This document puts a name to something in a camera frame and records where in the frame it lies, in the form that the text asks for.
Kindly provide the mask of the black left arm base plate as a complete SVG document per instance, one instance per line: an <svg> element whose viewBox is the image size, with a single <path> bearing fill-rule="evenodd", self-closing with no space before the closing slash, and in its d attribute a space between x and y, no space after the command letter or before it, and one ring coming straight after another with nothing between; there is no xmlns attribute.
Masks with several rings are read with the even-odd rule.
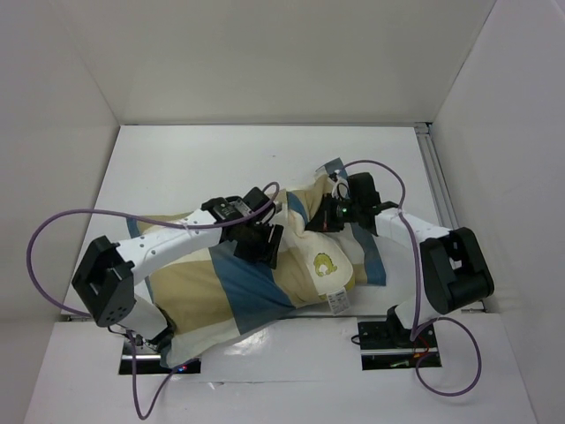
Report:
<svg viewBox="0 0 565 424"><path fill-rule="evenodd" d="M118 374L131 375L133 371L131 341L126 336L124 330L114 330L108 327L108 331L124 339L117 371ZM169 367L162 364L161 354L142 337L138 335L134 336L134 347L136 350L136 370L138 375L167 375L171 372ZM199 357L184 363L184 365L180 366L176 371L176 373L180 375L199 375L200 372L201 360Z"/></svg>

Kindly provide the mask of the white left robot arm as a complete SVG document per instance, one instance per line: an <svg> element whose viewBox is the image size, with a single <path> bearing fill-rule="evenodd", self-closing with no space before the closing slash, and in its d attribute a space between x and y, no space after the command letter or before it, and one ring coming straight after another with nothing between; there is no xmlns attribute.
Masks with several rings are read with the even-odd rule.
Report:
<svg viewBox="0 0 565 424"><path fill-rule="evenodd" d="M182 257L224 241L236 245L237 257L276 266L283 228L270 219L276 201L253 188L245 197L214 198L172 222L153 220L155 231L112 242L105 236L87 247L73 277L78 293L97 326L120 325L140 336L154 352L167 351L176 328L161 307L135 294L136 285Z"/></svg>

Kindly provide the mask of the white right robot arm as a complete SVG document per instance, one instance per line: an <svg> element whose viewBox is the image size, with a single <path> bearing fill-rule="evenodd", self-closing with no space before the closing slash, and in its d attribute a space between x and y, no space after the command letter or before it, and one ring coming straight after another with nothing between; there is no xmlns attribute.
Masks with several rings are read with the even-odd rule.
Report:
<svg viewBox="0 0 565 424"><path fill-rule="evenodd" d="M387 311L385 335L392 345L411 344L427 324L493 294L493 278L472 230L431 224L406 213L402 201L383 201L368 172L344 176L337 170L329 178L332 189L322 195L307 230L336 233L355 224L413 253L415 294Z"/></svg>

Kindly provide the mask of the blue beige plaid pillowcase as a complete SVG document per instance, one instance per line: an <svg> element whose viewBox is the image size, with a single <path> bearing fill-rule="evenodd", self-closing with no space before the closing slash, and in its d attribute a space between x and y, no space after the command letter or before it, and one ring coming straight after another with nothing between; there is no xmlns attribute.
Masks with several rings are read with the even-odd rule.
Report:
<svg viewBox="0 0 565 424"><path fill-rule="evenodd" d="M339 158L322 165L314 180L322 175L329 177L337 170L346 174ZM277 196L282 212L275 217L283 233L286 192L282 190ZM386 271L373 235L355 224L326 234L350 260L355 286L385 285ZM298 256L284 243L283 235L275 269L241 260L234 250L233 242L199 250L155 271L146 280L150 299L176 325L172 340L160 350L164 366L178 366L214 345L253 332L301 308L298 302L306 295L305 271L298 265Z"/></svg>

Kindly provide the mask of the cream pillow with duck patch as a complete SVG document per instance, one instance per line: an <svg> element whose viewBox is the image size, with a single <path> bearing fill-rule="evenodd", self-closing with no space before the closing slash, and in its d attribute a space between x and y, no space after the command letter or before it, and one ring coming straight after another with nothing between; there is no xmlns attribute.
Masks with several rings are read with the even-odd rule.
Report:
<svg viewBox="0 0 565 424"><path fill-rule="evenodd" d="M327 302L331 314L339 315L350 309L348 290L355 286L353 266L326 233L306 228L321 211L324 196L331 190L330 178L322 175L306 188L285 193L283 240L305 271L306 295L299 299L298 306Z"/></svg>

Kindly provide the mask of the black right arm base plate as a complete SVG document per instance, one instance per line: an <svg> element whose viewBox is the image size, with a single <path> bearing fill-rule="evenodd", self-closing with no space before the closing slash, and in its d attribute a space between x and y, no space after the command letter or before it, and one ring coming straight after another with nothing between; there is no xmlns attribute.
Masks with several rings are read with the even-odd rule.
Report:
<svg viewBox="0 0 565 424"><path fill-rule="evenodd" d="M442 367L434 329L426 329L413 342L409 335L395 340L384 321L358 321L358 333L350 341L359 347L364 371L397 370L420 366Z"/></svg>

